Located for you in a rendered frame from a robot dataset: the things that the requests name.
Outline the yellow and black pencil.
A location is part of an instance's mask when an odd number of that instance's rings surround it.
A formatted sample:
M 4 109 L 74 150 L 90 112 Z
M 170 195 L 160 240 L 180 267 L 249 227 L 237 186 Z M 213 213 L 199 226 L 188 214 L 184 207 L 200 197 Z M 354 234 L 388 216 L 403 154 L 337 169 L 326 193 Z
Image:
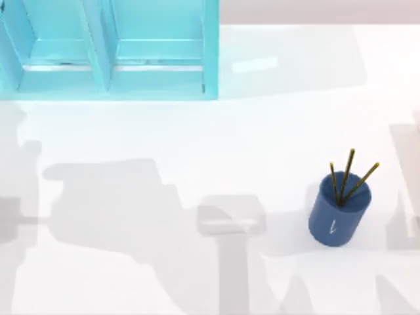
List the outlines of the yellow and black pencil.
M 341 199 L 341 205 L 344 205 L 350 197 L 359 189 L 363 183 L 370 177 L 370 175 L 380 166 L 380 163 L 375 163 L 370 170 L 357 182 L 357 184 L 348 192 L 348 194 Z
M 345 168 L 345 171 L 343 173 L 343 180 L 342 180 L 342 183 L 341 183 L 341 190 L 340 190 L 340 194 L 339 194 L 339 205 L 341 205 L 343 203 L 343 200 L 344 200 L 345 186 L 347 184 L 348 176 L 350 174 L 350 169 L 351 169 L 352 162 L 353 162 L 353 159 L 354 159 L 354 154 L 355 154 L 355 149 L 351 148 L 348 159 L 347 159 L 346 168 Z
M 339 196 L 338 196 L 338 191 L 337 191 L 337 180 L 335 176 L 335 168 L 334 168 L 333 162 L 329 162 L 329 168 L 330 168 L 331 182 L 332 182 L 332 187 L 333 187 L 333 197 L 334 197 L 335 203 L 338 205 Z

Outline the light blue rack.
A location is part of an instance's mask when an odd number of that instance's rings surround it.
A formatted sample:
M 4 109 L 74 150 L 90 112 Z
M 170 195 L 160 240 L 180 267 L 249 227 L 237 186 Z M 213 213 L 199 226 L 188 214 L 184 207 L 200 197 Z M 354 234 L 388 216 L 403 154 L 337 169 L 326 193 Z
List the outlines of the light blue rack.
M 0 100 L 214 100 L 220 0 L 0 0 Z

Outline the dark blue pen cup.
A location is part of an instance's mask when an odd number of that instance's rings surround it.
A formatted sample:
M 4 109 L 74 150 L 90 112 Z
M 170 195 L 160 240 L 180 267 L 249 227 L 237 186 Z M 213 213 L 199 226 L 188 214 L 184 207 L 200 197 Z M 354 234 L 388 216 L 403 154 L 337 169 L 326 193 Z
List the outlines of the dark blue pen cup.
M 318 189 L 308 218 L 308 229 L 315 240 L 340 247 L 353 237 L 372 199 L 371 189 L 364 182 L 343 206 L 335 201 L 331 175 L 326 175 Z

